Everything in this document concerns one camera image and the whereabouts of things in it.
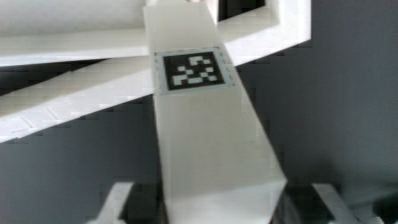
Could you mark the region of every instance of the dark wall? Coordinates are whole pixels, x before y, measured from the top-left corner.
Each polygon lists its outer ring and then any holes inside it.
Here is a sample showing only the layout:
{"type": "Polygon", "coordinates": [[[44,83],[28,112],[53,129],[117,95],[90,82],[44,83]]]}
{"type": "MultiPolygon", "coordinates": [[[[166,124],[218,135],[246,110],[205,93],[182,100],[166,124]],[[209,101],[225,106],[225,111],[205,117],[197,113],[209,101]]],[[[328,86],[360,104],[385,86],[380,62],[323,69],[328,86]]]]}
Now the dark wall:
{"type": "Polygon", "coordinates": [[[239,66],[289,180],[398,190],[398,1],[312,1],[312,40],[239,66]]]}
{"type": "MultiPolygon", "coordinates": [[[[351,204],[398,183],[396,10],[312,1],[312,41],[237,67],[289,181],[342,184],[351,204]]],[[[37,81],[26,68],[1,68],[3,92],[37,81]]],[[[156,150],[150,97],[0,144],[0,224],[94,218],[115,181],[157,183],[156,150]]]]}

